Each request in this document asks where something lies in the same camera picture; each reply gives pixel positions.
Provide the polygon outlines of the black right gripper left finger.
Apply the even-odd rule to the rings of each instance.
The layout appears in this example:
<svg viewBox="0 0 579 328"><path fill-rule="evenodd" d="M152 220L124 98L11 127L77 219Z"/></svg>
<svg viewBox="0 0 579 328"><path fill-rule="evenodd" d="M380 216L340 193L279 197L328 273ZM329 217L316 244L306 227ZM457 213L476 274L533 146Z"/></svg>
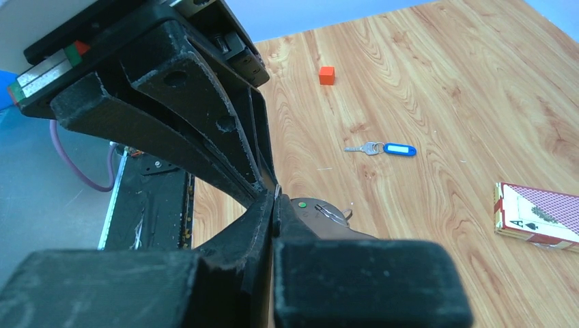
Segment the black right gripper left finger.
<svg viewBox="0 0 579 328"><path fill-rule="evenodd" d="M1 290L2 327L266 327L274 195L194 250L44 250Z"/></svg>

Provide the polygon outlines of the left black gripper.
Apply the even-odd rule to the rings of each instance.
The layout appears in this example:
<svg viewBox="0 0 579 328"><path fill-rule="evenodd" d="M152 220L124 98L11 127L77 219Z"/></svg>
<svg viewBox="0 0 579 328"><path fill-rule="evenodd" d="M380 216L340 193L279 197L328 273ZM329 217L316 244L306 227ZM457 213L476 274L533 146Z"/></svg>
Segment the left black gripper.
<svg viewBox="0 0 579 328"><path fill-rule="evenodd" d="M158 119L109 93L96 73L56 95L51 109L69 131L142 150L248 206L277 183L265 100L258 90L269 79L262 57L224 1L160 4L206 38L189 24L168 20L120 52L130 86L161 108ZM10 95L18 86L31 94L61 76L79 63L90 39L142 5L90 1L23 51L33 65L10 86Z"/></svg>

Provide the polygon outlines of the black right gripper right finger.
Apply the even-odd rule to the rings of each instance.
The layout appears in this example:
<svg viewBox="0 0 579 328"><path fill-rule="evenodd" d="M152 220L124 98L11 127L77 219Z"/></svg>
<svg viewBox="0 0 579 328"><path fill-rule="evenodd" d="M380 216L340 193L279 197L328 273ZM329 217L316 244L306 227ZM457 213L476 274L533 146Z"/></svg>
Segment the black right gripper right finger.
<svg viewBox="0 0 579 328"><path fill-rule="evenodd" d="M280 195L274 208L277 327L472 327L454 261L423 240L319 238Z"/></svg>

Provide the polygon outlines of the metal key organizer red handle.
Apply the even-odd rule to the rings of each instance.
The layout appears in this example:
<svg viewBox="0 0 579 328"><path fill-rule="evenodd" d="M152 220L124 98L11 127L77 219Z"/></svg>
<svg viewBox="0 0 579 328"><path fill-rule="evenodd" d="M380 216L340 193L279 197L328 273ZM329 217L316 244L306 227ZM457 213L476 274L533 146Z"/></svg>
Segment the metal key organizer red handle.
<svg viewBox="0 0 579 328"><path fill-rule="evenodd" d="M321 239L376 239L350 227L352 209L340 210L325 200L311 197L294 198L291 204L298 218Z"/></svg>

